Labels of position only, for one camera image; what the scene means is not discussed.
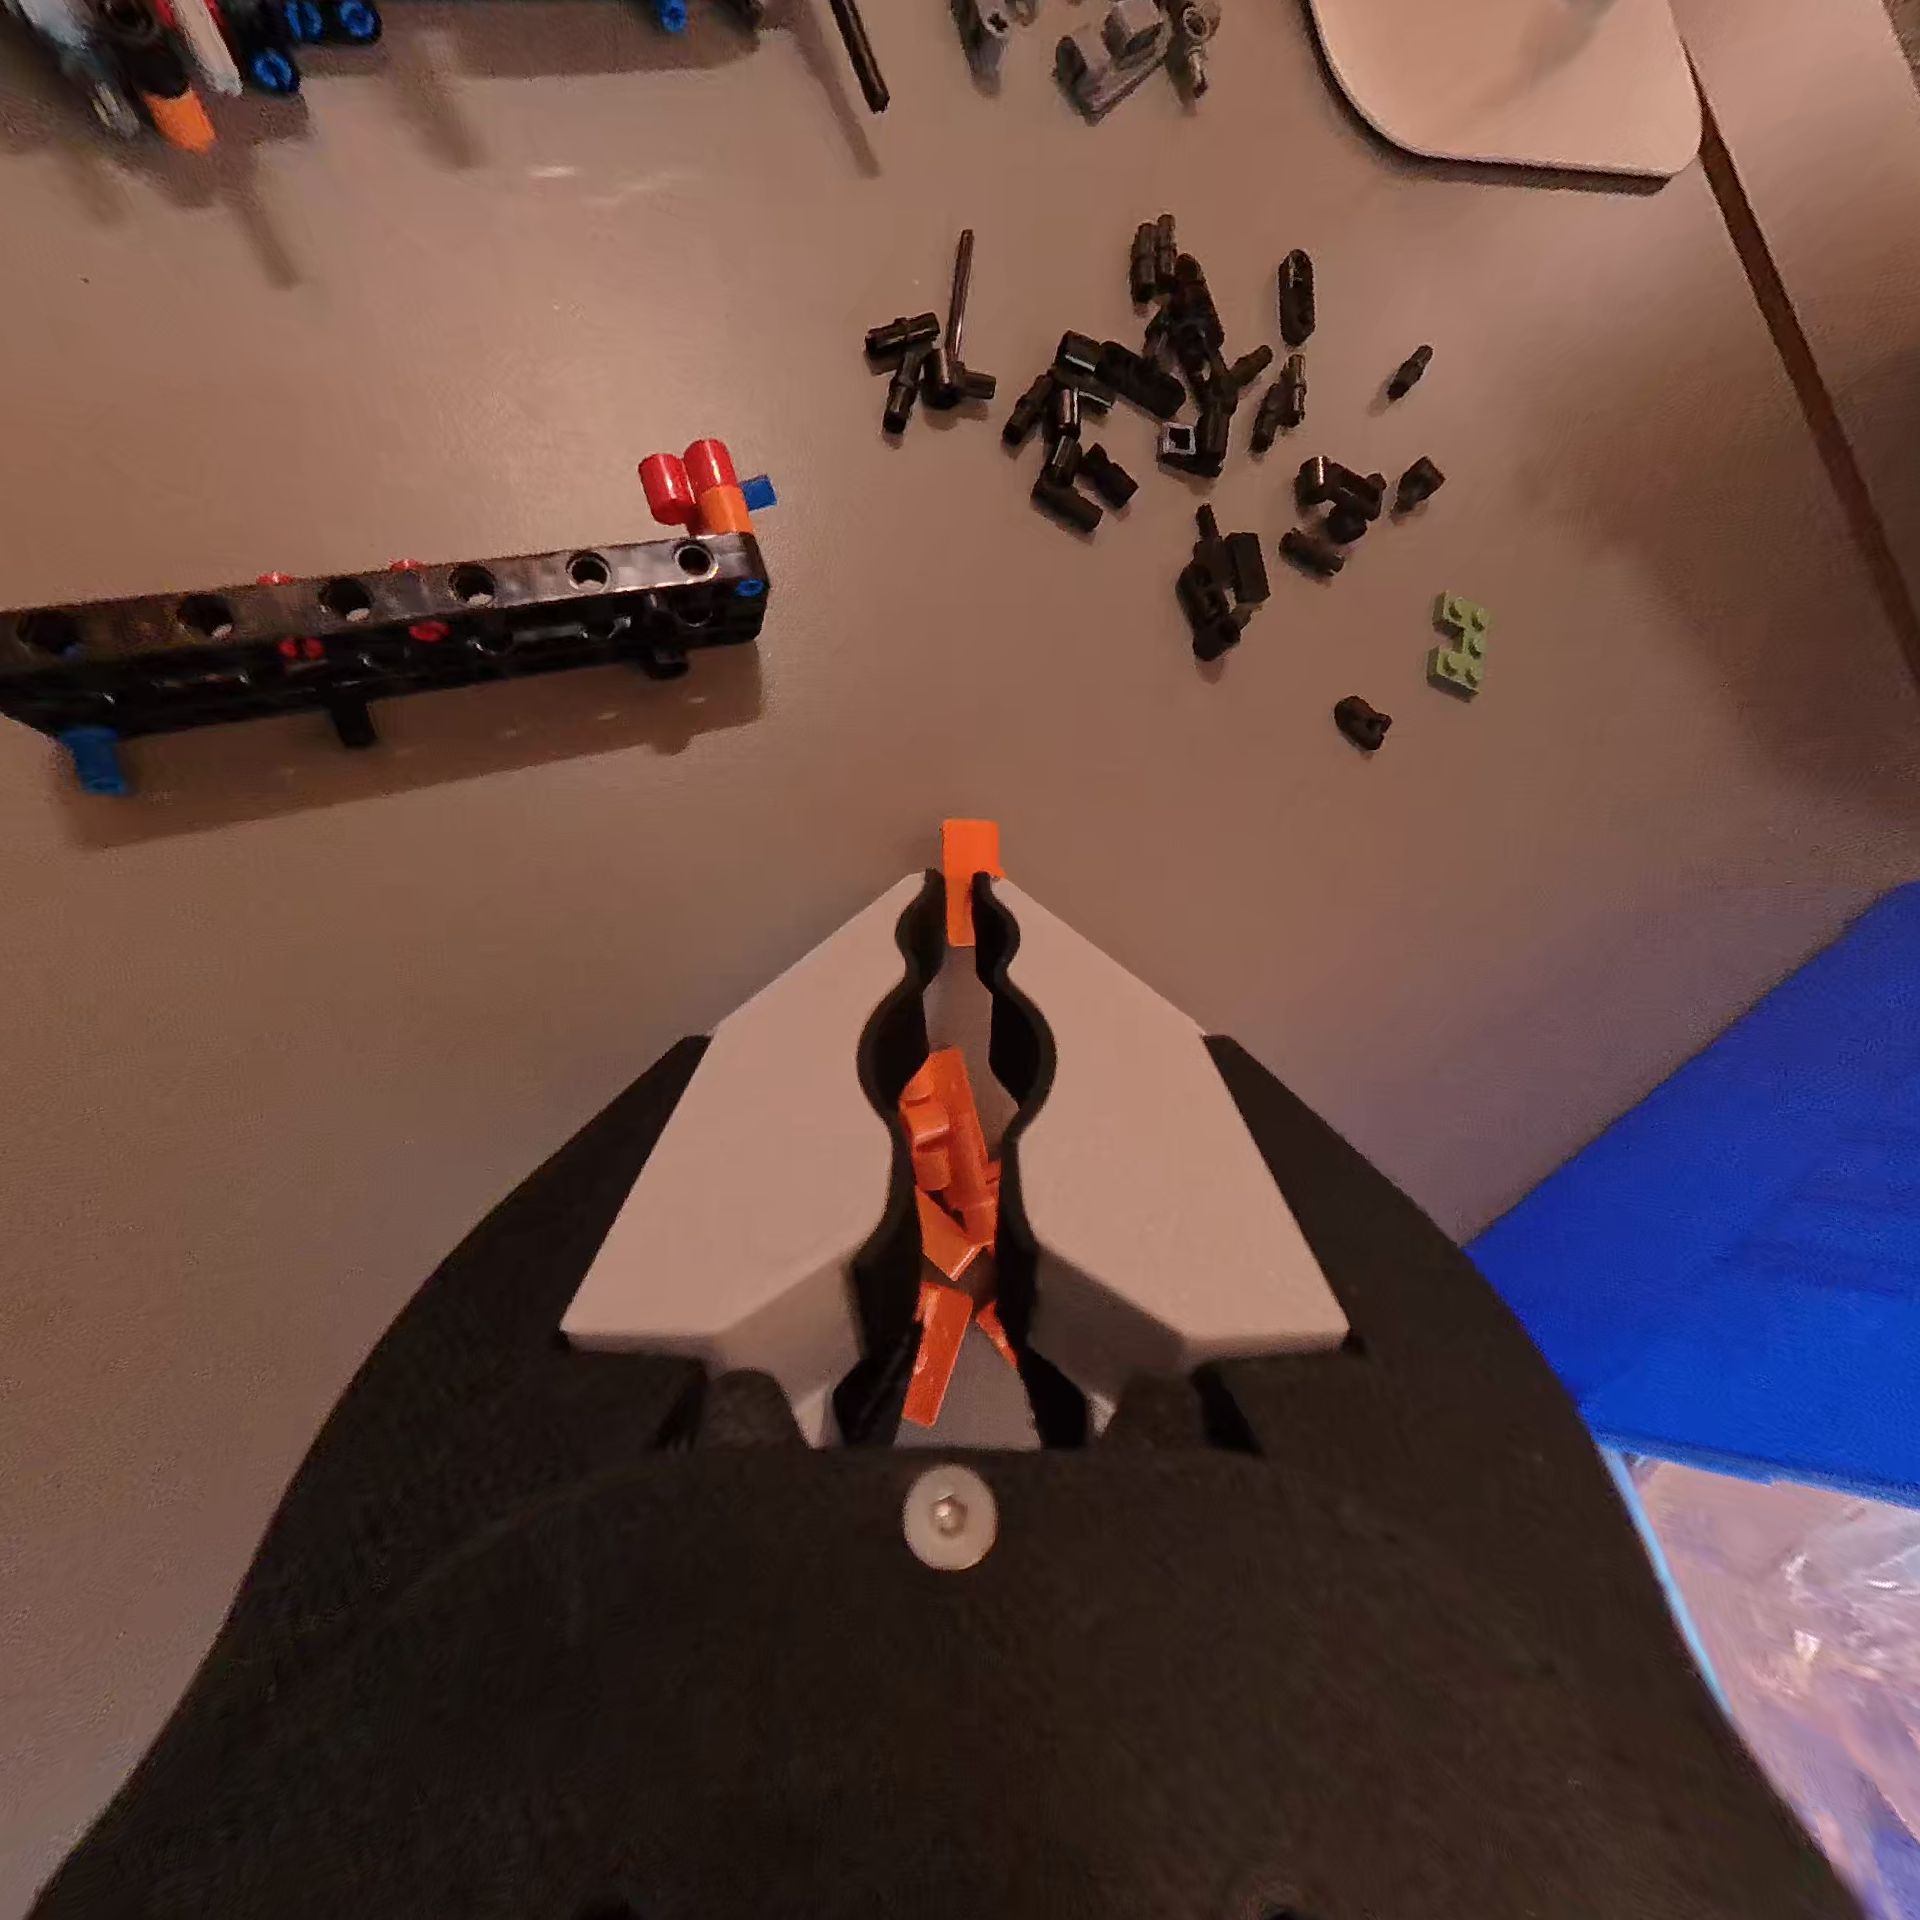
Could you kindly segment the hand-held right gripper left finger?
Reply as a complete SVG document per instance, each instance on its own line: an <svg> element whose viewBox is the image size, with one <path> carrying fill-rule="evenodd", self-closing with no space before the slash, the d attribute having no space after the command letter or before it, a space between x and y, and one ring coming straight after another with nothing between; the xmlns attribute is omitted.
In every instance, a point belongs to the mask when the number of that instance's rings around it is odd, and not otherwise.
<svg viewBox="0 0 1920 1920"><path fill-rule="evenodd" d="M575 1349L771 1376L807 1442L832 1445L830 1394L861 1359L852 1259L895 1157L856 1048L907 978L923 891L902 877L712 1029L565 1310Z"/></svg>

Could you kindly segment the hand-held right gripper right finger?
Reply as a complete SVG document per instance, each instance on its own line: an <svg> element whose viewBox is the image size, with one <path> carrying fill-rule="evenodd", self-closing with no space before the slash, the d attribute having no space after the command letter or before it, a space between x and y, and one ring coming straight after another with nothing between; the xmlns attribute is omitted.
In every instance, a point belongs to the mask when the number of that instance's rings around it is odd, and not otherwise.
<svg viewBox="0 0 1920 1920"><path fill-rule="evenodd" d="M972 880L1009 1103L996 1313L1038 1445L1137 1381L1338 1350L1350 1321L1204 1029L1020 886Z"/></svg>

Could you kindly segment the orange lego piece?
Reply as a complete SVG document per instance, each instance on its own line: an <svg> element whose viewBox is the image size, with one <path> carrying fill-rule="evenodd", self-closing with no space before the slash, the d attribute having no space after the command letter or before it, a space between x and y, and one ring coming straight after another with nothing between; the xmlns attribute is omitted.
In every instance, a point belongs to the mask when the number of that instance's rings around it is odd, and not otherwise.
<svg viewBox="0 0 1920 1920"><path fill-rule="evenodd" d="M924 1058L896 1103L911 1148L923 1257L919 1349L900 1431L914 1442L935 1439L963 1363L978 1346L1009 1370L1019 1367L998 1309L1003 1163L963 1036L963 991L976 956L972 885L1000 877L996 822L942 821L935 920L942 950L924 996Z"/></svg>

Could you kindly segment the large multicoloured lego assembly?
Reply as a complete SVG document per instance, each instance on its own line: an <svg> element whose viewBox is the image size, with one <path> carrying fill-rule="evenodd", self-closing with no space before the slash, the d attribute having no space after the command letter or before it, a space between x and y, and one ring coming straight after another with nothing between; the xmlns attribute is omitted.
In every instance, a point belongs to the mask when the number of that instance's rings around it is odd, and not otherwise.
<svg viewBox="0 0 1920 1920"><path fill-rule="evenodd" d="M5 4L5 56L38 58L94 122L124 142L202 157L240 104L305 106L308 77L398 53L415 17L507 29L507 53L539 77L586 60L581 4ZM892 106L864 4L607 4L649 54L749 54L788 35L870 117Z"/></svg>

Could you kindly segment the green lego plate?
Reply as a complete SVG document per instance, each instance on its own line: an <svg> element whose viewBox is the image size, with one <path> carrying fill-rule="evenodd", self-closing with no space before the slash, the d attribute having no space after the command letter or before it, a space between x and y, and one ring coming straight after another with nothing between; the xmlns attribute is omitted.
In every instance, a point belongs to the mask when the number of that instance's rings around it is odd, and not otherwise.
<svg viewBox="0 0 1920 1920"><path fill-rule="evenodd" d="M1465 700L1479 696L1490 630L1493 615L1486 606L1454 590L1440 590L1432 605L1435 644L1424 663L1429 687Z"/></svg>

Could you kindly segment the pile of black lego pins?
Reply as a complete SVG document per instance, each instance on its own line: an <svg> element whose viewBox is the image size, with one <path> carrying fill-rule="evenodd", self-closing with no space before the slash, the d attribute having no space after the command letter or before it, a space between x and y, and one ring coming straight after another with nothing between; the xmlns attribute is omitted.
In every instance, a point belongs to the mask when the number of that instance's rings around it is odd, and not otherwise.
<svg viewBox="0 0 1920 1920"><path fill-rule="evenodd" d="M1043 449L1031 501L1049 523L1078 538L1093 538L1140 492L1138 477L1093 440L1093 428L1117 404L1156 428L1159 470L1207 484L1225 478L1241 404L1264 374L1272 378L1253 413L1246 452L1264 463L1284 437L1306 424L1311 392L1303 348L1318 323L1309 253L1291 250L1276 268L1276 324L1288 348L1280 361L1272 345L1228 359L1211 278L1201 259L1183 247L1170 210L1142 220L1127 255L1127 299L1146 317L1138 348L1064 331L1000 428L1009 454L1029 445ZM996 398L996 377L964 359L975 259L976 235L967 229L957 243L946 308L902 315L864 332L863 359L888 378L880 414L888 442L904 437L917 408L958 413ZM1311 454L1292 480L1297 523L1272 538L1272 552L1292 573L1332 582L1350 550L1380 523L1421 514L1445 484L1445 468L1429 454L1415 458L1392 486L1380 470ZM1226 531L1213 501L1203 499L1172 590L1194 661L1218 667L1272 599L1269 543L1257 531Z"/></svg>

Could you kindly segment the plain blue storage bin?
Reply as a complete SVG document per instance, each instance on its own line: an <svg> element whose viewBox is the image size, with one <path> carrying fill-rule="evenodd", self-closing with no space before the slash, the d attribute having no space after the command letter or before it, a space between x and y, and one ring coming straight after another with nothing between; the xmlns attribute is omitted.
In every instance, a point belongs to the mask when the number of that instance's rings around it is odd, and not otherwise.
<svg viewBox="0 0 1920 1920"><path fill-rule="evenodd" d="M1603 1449L1916 1508L1916 882L1467 1255Z"/></svg>

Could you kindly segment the small blue red assembly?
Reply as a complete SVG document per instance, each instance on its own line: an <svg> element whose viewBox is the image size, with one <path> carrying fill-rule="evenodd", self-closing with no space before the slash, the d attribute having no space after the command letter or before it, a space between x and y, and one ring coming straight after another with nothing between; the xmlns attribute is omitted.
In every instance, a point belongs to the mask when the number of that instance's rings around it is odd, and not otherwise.
<svg viewBox="0 0 1920 1920"><path fill-rule="evenodd" d="M757 519L780 492L717 439L652 452L637 478L659 538L6 609L3 716L84 794L127 799L134 741L321 714L364 753L386 702L615 667L680 680L758 641Z"/></svg>

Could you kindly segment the clear plastic bag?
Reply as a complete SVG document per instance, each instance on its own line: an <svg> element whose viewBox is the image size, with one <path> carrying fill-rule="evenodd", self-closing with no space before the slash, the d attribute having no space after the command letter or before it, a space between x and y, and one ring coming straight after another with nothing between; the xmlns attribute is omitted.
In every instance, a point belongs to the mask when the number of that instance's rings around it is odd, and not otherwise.
<svg viewBox="0 0 1920 1920"><path fill-rule="evenodd" d="M1919 1512L1614 1452L1719 1704L1879 1918L1919 1914Z"/></svg>

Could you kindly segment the pile of dark grey connectors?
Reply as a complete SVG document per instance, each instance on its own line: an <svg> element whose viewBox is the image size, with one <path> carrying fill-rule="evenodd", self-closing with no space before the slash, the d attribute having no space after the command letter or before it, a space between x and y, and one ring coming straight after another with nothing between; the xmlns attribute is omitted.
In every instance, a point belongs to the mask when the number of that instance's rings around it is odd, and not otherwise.
<svg viewBox="0 0 1920 1920"><path fill-rule="evenodd" d="M975 86L996 95L1014 36L1040 19L1038 2L951 2L948 14ZM1098 127L1156 75L1169 75L1183 104L1211 90L1211 53L1221 2L1107 2L1064 33L1052 77L1064 100Z"/></svg>

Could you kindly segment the white desk lamp base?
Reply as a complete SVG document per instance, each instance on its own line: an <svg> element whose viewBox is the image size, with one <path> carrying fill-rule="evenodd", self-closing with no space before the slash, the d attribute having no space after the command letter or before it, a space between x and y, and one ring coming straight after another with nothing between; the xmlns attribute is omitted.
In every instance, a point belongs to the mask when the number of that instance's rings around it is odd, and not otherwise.
<svg viewBox="0 0 1920 1920"><path fill-rule="evenodd" d="M1408 157L1666 182L1703 142L1669 2L1309 2L1332 82Z"/></svg>

